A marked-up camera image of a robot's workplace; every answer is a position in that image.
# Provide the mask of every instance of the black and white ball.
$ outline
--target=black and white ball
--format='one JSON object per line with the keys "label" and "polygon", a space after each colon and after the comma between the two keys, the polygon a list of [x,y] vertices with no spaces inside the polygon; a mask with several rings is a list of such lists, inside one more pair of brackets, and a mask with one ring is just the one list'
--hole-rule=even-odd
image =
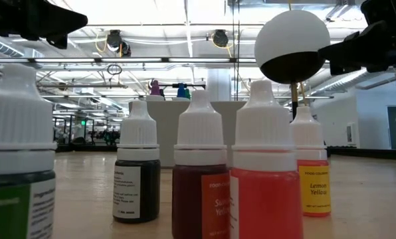
{"label": "black and white ball", "polygon": [[254,54],[269,79],[290,84],[315,75],[325,59],[318,50],[330,45],[330,33],[313,13],[286,11],[267,22],[259,32]]}

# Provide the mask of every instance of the white label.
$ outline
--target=white label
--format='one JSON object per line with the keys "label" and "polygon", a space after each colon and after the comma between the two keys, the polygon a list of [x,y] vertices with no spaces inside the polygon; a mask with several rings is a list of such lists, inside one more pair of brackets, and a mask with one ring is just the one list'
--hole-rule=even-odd
{"label": "white label", "polygon": [[31,184],[28,239],[52,237],[54,189],[54,179]]}
{"label": "white label", "polygon": [[239,239],[239,182],[231,176],[231,239]]}
{"label": "white label", "polygon": [[119,218],[140,217],[140,167],[115,167],[112,214]]}

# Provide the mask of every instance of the food coloring bottle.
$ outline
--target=food coloring bottle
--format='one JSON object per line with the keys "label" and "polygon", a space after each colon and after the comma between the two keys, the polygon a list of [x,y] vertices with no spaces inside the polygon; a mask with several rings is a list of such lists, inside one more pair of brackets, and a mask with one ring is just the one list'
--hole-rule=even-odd
{"label": "food coloring bottle", "polygon": [[160,94],[158,80],[154,80],[151,84],[151,94],[146,96],[146,101],[164,101],[164,96]]}
{"label": "food coloring bottle", "polygon": [[231,238],[302,239],[300,178],[288,110],[268,80],[251,84],[237,112],[231,171]]}
{"label": "food coloring bottle", "polygon": [[206,90],[192,93],[174,147],[174,239],[229,239],[229,171],[222,117]]}
{"label": "food coloring bottle", "polygon": [[158,217],[160,171],[157,124],[146,102],[134,101],[121,126],[114,169],[114,220],[139,223]]}
{"label": "food coloring bottle", "polygon": [[172,98],[171,100],[173,100],[173,101],[189,101],[189,99],[186,98],[186,91],[185,91],[184,83],[179,83],[179,89],[177,89],[177,97]]}
{"label": "food coloring bottle", "polygon": [[304,106],[297,108],[291,130],[297,148],[304,216],[329,216],[330,166],[326,157],[322,127],[312,117],[310,108]]}
{"label": "food coloring bottle", "polygon": [[0,81],[0,238],[51,238],[55,195],[52,104],[36,72],[5,64]]}

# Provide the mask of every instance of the red label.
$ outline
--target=red label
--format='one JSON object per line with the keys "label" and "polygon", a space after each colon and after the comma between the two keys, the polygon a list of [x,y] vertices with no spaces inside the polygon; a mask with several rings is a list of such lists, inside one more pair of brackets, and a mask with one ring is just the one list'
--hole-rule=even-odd
{"label": "red label", "polygon": [[203,239],[229,239],[229,174],[203,175]]}

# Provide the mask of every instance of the bottle label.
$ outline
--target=bottle label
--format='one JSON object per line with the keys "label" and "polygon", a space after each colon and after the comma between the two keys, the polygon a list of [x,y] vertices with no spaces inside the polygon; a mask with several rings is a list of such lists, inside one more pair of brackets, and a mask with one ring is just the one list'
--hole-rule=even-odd
{"label": "bottle label", "polygon": [[0,239],[52,237],[55,180],[0,187]]}
{"label": "bottle label", "polygon": [[112,214],[118,218],[140,217],[140,167],[115,166]]}
{"label": "bottle label", "polygon": [[201,176],[203,239],[229,239],[229,174]]}
{"label": "bottle label", "polygon": [[231,176],[231,239],[239,239],[239,180]]}
{"label": "bottle label", "polygon": [[299,166],[303,212],[331,212],[329,166]]}

